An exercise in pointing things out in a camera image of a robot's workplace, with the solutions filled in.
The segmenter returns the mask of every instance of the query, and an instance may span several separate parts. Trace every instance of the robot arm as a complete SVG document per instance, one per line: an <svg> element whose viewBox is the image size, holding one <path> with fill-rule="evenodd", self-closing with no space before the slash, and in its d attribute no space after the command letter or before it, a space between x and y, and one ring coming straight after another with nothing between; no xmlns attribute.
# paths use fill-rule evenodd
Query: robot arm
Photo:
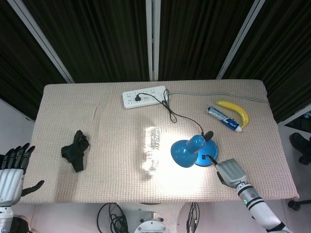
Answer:
<svg viewBox="0 0 311 233"><path fill-rule="evenodd" d="M6 155L0 156L0 232L9 233L13 220L11 206L19 202L20 197L38 190L44 183L23 190L24 176L29 158L35 147L29 143L23 147L11 149Z"/></svg>
<svg viewBox="0 0 311 233"><path fill-rule="evenodd" d="M246 173L235 159L217 163L211 156L208 157L215 165L222 184L237 189L238 196L260 226L267 232L293 233L272 212L255 188L247 183Z"/></svg>

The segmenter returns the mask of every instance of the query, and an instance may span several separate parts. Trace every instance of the black curtain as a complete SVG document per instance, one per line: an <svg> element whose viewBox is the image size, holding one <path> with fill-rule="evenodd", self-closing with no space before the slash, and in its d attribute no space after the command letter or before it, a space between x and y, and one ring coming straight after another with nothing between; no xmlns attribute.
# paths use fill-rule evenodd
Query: black curtain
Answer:
<svg viewBox="0 0 311 233"><path fill-rule="evenodd" d="M65 80L9 3L0 9L0 98L35 119L44 86Z"/></svg>
<svg viewBox="0 0 311 233"><path fill-rule="evenodd" d="M225 73L264 82L280 122L311 103L311 1L268 0Z"/></svg>
<svg viewBox="0 0 311 233"><path fill-rule="evenodd" d="M161 1L159 80L215 79L253 2Z"/></svg>
<svg viewBox="0 0 311 233"><path fill-rule="evenodd" d="M148 81L145 0L23 0L77 83Z"/></svg>

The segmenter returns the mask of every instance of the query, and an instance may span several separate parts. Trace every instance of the toothpaste tube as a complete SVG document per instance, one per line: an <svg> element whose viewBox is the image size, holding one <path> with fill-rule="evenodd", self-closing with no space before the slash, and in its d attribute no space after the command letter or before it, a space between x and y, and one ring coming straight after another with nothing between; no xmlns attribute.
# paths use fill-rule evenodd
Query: toothpaste tube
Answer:
<svg viewBox="0 0 311 233"><path fill-rule="evenodd" d="M220 120L221 123L228 126L230 129L234 130L235 132L241 132L242 128L239 126L237 122L228 118L225 114L214 108L213 106L209 106L207 108L207 113L212 115L213 117Z"/></svg>

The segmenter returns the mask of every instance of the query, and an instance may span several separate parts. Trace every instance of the table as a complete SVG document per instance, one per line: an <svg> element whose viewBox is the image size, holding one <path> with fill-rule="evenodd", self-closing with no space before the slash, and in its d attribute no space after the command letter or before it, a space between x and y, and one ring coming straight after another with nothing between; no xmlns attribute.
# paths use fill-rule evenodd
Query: table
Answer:
<svg viewBox="0 0 311 233"><path fill-rule="evenodd" d="M178 166L170 155L172 143L190 139L200 129L177 118L160 104L125 109L122 92L164 85L170 92L220 93L267 101L258 80L204 80L139 83L52 84L44 89L35 122L32 145L36 146L24 187L45 180L22 203L55 202L187 202L237 200L234 189L222 185L214 167ZM269 104L221 96L171 95L171 108L196 119L205 132L214 131L219 161L235 158L250 183L264 199L298 197L284 156L277 124ZM206 113L216 100L242 106L250 122L241 133L230 130ZM240 121L235 113L218 107ZM145 129L161 129L161 161L156 175L142 169ZM75 173L61 157L61 148L73 141L77 130L87 136L85 170Z"/></svg>

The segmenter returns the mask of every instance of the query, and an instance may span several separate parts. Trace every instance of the black cable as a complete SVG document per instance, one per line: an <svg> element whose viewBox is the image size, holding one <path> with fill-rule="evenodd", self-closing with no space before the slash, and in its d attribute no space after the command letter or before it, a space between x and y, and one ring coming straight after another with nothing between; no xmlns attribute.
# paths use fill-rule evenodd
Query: black cable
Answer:
<svg viewBox="0 0 311 233"><path fill-rule="evenodd" d="M151 96L151 97L154 98L156 101L158 101L160 104L162 104L162 105L169 111L169 113L170 113L170 119L171 119L171 122L172 122L172 123L176 123L176 122L177 122L176 116L183 117L183 118L186 118L186 119L188 119L188 120L192 120L194 123L196 123L198 126L200 126L201 132L202 132L201 134L202 134L202 136L204 136L204 132L203 132L202 126L201 126L198 122L196 122L195 120L193 120L193 119L191 119L191 118L189 118L189 117L179 115L179 114L177 114L177 113L175 113L175 112L172 111L172 109L170 108L170 105L169 105L170 91L169 91L168 89L165 89L165 90L164 90L164 92L163 92L163 99L164 99L164 100L162 100L162 101L159 101L155 96L150 95L150 94L147 94L147 93L138 93L138 94L136 95L136 98L135 98L136 101L140 101L140 100L141 100L141 98L139 97L139 95Z"/></svg>
<svg viewBox="0 0 311 233"><path fill-rule="evenodd" d="M190 227L191 227L193 218L194 218L194 227L193 227L192 233L195 233L198 227L199 221L200 221L200 207L197 202L192 202L190 206L190 210L188 213L188 219L186 223L187 233L190 233Z"/></svg>
<svg viewBox="0 0 311 233"><path fill-rule="evenodd" d="M99 211L97 213L97 217L96 217L96 225L97 225L98 231L100 233L103 233L99 227L99 215L100 215L102 209L107 205L109 205L108 213L109 213L110 231L112 233L128 233L128 226L127 226L125 214L124 214L123 210L121 209L121 207L116 203L106 203L99 209ZM121 216L113 214L113 211L116 207L119 209Z"/></svg>

